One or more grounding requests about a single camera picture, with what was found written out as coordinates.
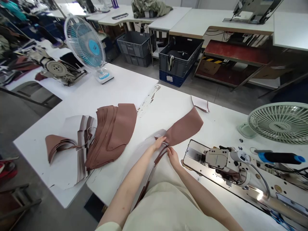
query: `yellow and black tape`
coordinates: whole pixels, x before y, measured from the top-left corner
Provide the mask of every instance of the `yellow and black tape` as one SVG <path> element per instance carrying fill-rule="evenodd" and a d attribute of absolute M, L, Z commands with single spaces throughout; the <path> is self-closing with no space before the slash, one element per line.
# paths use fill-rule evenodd
<path fill-rule="evenodd" d="M 214 59 L 214 58 L 209 58 L 209 57 L 203 57 L 202 59 L 205 59 L 206 61 L 212 62 L 212 63 L 222 63 L 223 61 L 219 60 L 219 59 Z"/>

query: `blue fan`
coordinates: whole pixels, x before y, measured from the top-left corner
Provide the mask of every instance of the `blue fan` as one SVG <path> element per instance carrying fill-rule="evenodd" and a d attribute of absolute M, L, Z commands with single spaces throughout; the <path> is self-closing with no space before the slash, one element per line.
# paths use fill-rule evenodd
<path fill-rule="evenodd" d="M 105 51 L 97 32 L 82 18 L 70 15 L 64 24 L 66 43 L 75 57 L 89 69 L 95 70 L 96 80 L 103 84 L 114 76 L 104 68 Z"/>

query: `red shelf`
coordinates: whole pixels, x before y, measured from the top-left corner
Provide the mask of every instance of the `red shelf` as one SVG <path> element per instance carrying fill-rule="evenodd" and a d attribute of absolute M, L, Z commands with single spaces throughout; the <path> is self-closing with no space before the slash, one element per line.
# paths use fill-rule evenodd
<path fill-rule="evenodd" d="M 234 71 L 220 67 L 215 75 L 207 74 L 201 70 L 197 70 L 196 76 L 212 79 L 214 81 L 236 87 L 243 82 L 247 76 L 243 72 Z"/>
<path fill-rule="evenodd" d="M 204 53 L 214 57 L 257 66 L 266 65 L 270 61 L 268 53 L 262 48 L 241 46 L 216 40 L 209 42 Z"/>

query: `white shirt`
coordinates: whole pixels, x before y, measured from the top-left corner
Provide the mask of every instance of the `white shirt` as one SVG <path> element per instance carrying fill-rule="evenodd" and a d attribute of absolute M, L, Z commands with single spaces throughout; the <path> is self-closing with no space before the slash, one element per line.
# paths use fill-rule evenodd
<path fill-rule="evenodd" d="M 223 230 L 227 229 L 200 211 L 186 188 L 161 182 L 152 187 L 128 216 L 123 231 Z M 122 231 L 108 222 L 96 231 Z"/>

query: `hand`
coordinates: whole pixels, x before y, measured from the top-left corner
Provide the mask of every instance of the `hand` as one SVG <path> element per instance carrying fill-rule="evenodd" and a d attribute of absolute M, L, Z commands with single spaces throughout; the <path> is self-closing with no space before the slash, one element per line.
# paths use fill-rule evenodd
<path fill-rule="evenodd" d="M 180 165 L 180 162 L 179 162 L 179 157 L 177 155 L 177 152 L 174 151 L 174 149 L 172 147 L 167 148 L 167 152 L 168 152 L 168 157 L 169 157 L 169 160 L 170 160 L 172 167 L 174 169 L 180 167 L 181 165 Z"/>
<path fill-rule="evenodd" d="M 159 149 L 159 147 L 161 146 L 161 144 L 165 141 L 167 137 L 159 137 L 155 143 L 152 145 L 153 150 L 156 151 L 157 149 Z"/>

